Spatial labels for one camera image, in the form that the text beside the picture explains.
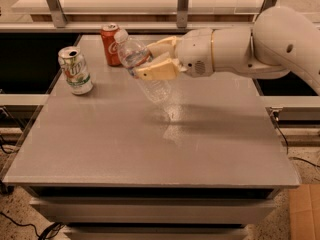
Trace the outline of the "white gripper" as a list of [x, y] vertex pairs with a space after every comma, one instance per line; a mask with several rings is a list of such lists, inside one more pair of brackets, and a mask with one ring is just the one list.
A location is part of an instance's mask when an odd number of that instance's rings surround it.
[[191, 30], [184, 36], [170, 36], [147, 46], [154, 58], [134, 68], [144, 81], [173, 80], [184, 72], [190, 77], [209, 77], [214, 73], [212, 34], [209, 28]]

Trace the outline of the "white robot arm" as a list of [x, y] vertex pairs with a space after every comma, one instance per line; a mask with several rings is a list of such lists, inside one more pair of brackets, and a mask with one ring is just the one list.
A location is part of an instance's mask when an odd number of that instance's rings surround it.
[[136, 66], [138, 78], [172, 80], [229, 72], [277, 79], [292, 72], [320, 94], [320, 30], [288, 7], [263, 11], [253, 26], [191, 30], [147, 46], [153, 60]]

